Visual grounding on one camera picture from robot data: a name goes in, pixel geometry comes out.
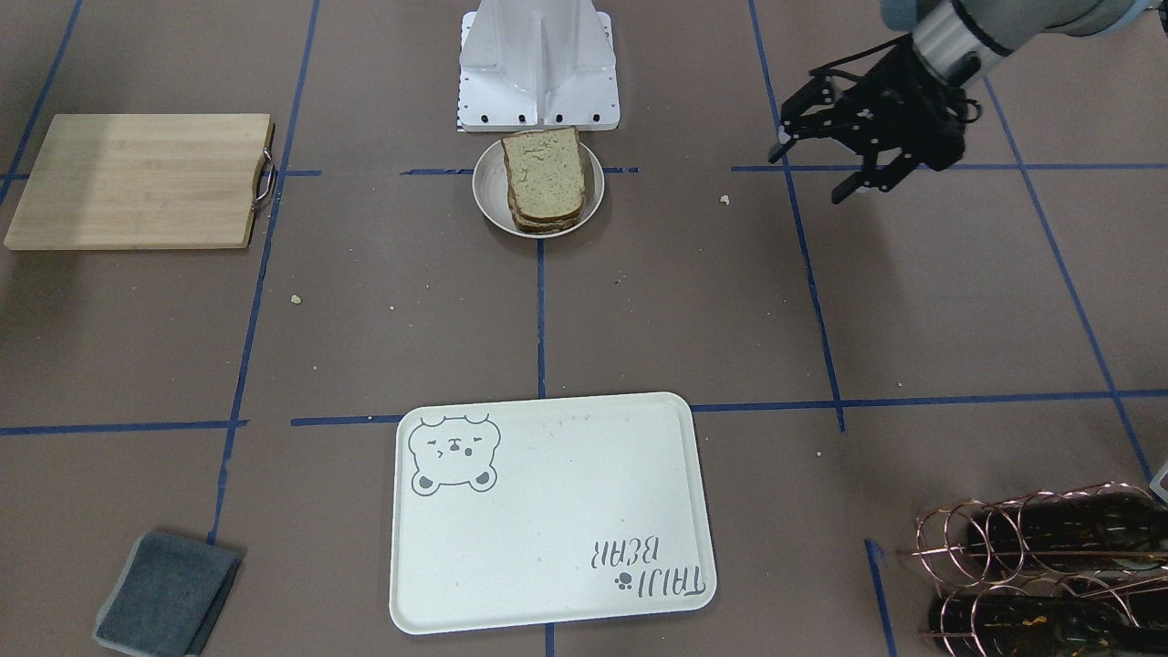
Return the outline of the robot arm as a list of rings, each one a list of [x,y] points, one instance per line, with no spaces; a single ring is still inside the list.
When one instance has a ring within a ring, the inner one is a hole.
[[[809,139],[837,141],[858,170],[830,192],[894,191],[925,167],[939,172],[966,154],[966,130],[982,108],[968,88],[1043,34],[1101,37],[1163,1],[884,1],[894,39],[816,65],[777,113],[769,162]]]

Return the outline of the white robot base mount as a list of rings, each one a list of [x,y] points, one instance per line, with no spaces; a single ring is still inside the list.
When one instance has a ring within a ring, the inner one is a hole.
[[[592,1],[484,1],[459,35],[458,130],[621,124],[612,21]]]

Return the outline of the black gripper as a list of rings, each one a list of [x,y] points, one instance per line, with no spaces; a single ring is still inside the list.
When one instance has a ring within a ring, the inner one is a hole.
[[[837,97],[836,78],[851,82]],[[828,109],[833,120],[825,120]],[[860,191],[894,191],[919,165],[943,171],[959,162],[966,127],[981,117],[980,101],[939,78],[913,39],[898,36],[811,69],[809,81],[781,104],[769,162],[779,162],[805,133],[833,125],[830,138],[860,155],[860,168],[830,191],[830,203],[840,205]]]

